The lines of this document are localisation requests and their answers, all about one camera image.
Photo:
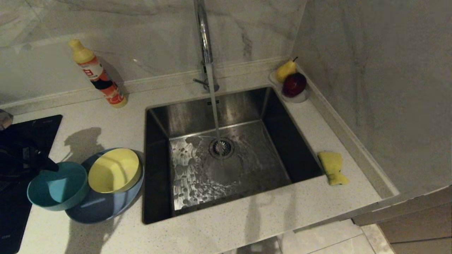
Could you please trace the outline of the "teal bowl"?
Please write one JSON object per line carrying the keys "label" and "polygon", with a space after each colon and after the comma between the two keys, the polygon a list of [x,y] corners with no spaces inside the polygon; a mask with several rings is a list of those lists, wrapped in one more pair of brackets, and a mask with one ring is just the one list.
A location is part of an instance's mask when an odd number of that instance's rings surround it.
{"label": "teal bowl", "polygon": [[57,166],[57,171],[41,171],[27,187],[27,198],[32,204],[54,212],[73,208],[89,192],[85,167],[71,161]]}

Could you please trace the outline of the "orange white dish soap bottle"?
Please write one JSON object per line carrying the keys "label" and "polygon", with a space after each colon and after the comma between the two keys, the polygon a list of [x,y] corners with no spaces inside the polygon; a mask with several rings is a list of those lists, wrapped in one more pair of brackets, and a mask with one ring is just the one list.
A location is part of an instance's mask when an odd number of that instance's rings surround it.
{"label": "orange white dish soap bottle", "polygon": [[110,78],[95,53],[78,39],[71,39],[68,45],[72,50],[74,62],[82,69],[92,85],[103,94],[107,102],[114,108],[124,107],[127,104],[126,97],[116,82]]}

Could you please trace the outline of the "chrome kitchen faucet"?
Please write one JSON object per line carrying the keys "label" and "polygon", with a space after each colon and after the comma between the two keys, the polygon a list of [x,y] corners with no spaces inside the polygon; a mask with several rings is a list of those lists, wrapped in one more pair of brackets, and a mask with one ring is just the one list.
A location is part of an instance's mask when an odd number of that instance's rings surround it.
{"label": "chrome kitchen faucet", "polygon": [[205,81],[194,79],[195,82],[202,84],[204,89],[210,92],[213,88],[215,92],[219,90],[219,85],[214,82],[208,81],[209,77],[213,77],[213,74],[208,74],[208,66],[213,69],[213,51],[210,42],[210,32],[208,25],[208,15],[204,0],[193,0],[194,4],[194,14],[196,19],[197,34],[199,37],[199,43],[201,47],[201,66],[203,74],[205,76]]}

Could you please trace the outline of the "yellow sponge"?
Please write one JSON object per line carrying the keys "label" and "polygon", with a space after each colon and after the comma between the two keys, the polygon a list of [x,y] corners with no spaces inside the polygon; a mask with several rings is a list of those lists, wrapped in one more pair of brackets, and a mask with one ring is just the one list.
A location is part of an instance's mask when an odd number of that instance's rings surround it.
{"label": "yellow sponge", "polygon": [[349,179],[341,172],[343,166],[343,158],[337,152],[319,152],[318,158],[327,175],[330,186],[347,185]]}

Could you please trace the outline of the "stainless steel sink basin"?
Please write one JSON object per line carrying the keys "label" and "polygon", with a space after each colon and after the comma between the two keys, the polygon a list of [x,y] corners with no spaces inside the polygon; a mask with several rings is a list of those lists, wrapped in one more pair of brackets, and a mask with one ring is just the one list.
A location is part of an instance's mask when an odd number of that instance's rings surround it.
{"label": "stainless steel sink basin", "polygon": [[220,137],[234,154],[213,158],[210,98],[149,108],[143,223],[152,224],[323,174],[274,88],[216,96]]}

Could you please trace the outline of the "black induction cooktop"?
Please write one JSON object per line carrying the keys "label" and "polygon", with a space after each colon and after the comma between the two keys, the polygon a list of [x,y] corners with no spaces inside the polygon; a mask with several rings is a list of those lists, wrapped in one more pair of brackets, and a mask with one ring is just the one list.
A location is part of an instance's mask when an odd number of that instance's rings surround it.
{"label": "black induction cooktop", "polygon": [[[37,143],[37,155],[49,153],[62,115],[15,123],[0,131],[0,138],[29,139]],[[29,219],[31,202],[27,187],[32,179],[0,179],[0,254],[17,254]]]}

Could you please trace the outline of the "yellow bowl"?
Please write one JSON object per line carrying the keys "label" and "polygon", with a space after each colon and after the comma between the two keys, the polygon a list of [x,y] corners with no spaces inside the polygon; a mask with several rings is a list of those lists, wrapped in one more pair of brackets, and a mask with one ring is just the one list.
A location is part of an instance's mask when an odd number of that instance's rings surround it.
{"label": "yellow bowl", "polygon": [[122,193],[138,183],[142,171],[135,151],[115,148],[100,155],[90,166],[88,184],[97,193]]}

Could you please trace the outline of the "blue plate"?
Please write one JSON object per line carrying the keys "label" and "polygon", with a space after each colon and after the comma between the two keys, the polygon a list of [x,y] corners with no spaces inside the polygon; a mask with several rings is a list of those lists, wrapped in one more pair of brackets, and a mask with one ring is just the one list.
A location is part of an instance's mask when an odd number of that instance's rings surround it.
{"label": "blue plate", "polygon": [[[107,149],[102,152],[98,152],[89,158],[87,158],[82,166],[85,167],[87,173],[90,166],[94,161],[100,157],[103,153],[109,151]],[[85,224],[98,223],[101,221],[109,220],[122,212],[124,212],[139,194],[142,188],[144,179],[144,169],[142,165],[142,175],[138,183],[131,189],[122,193],[102,194],[97,193],[89,186],[89,192],[87,196],[73,208],[67,209],[66,214],[69,218]]]}

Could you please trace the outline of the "round metal drain strainer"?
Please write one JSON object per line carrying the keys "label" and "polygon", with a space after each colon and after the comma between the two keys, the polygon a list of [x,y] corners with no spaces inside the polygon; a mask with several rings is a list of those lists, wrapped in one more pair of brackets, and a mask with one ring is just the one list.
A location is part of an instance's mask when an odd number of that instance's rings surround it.
{"label": "round metal drain strainer", "polygon": [[230,158],[234,154],[234,150],[233,141],[226,137],[215,138],[208,146],[209,154],[219,160]]}

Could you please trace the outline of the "running water stream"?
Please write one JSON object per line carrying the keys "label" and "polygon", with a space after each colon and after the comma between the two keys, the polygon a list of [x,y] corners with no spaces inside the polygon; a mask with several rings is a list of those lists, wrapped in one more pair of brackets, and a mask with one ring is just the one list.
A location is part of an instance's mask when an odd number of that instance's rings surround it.
{"label": "running water stream", "polygon": [[214,75],[213,75],[213,65],[211,63],[206,64],[206,73],[207,73],[207,77],[208,77],[210,101],[212,103],[212,108],[213,108],[213,117],[214,117],[214,124],[215,124],[215,130],[216,130],[216,138],[220,138],[218,111],[217,111],[217,106],[216,106],[216,95],[215,95],[215,82],[214,82]]}

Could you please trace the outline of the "yellow pear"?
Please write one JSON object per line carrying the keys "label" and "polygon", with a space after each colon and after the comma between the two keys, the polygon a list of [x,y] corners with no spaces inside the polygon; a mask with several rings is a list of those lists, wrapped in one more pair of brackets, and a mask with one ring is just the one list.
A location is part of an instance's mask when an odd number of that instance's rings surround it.
{"label": "yellow pear", "polygon": [[280,83],[284,83],[285,79],[291,75],[291,74],[295,74],[296,71],[296,60],[297,60],[298,56],[295,57],[293,60],[289,60],[286,63],[284,63],[283,65],[281,65],[280,67],[278,67],[278,69],[276,70],[275,73],[275,77],[276,80]]}

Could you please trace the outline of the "dark red apple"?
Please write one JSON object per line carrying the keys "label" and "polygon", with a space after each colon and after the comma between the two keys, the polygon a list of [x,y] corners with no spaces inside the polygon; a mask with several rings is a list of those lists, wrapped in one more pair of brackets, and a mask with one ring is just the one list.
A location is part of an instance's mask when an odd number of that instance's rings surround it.
{"label": "dark red apple", "polygon": [[282,93],[288,98],[294,98],[301,94],[307,86],[307,79],[301,73],[290,74],[284,81]]}

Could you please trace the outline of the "small white fruit dish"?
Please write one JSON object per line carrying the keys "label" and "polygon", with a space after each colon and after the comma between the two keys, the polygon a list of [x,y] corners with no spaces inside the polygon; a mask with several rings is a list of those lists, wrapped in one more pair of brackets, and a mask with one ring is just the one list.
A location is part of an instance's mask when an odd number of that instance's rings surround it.
{"label": "small white fruit dish", "polygon": [[278,92],[278,94],[281,95],[281,98],[284,101],[286,101],[287,103],[303,103],[304,101],[306,101],[309,98],[309,91],[307,88],[295,97],[291,97],[291,98],[286,97],[283,94],[283,85],[284,84],[281,82],[278,82],[276,79],[276,70],[274,70],[270,73],[269,80],[273,84],[273,87]]}

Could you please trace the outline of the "wooden cabinet front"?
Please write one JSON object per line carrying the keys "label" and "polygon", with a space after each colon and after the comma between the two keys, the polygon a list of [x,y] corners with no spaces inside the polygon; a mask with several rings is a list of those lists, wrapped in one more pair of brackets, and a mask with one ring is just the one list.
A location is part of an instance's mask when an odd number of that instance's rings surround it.
{"label": "wooden cabinet front", "polygon": [[452,185],[352,220],[376,226],[397,254],[452,254]]}

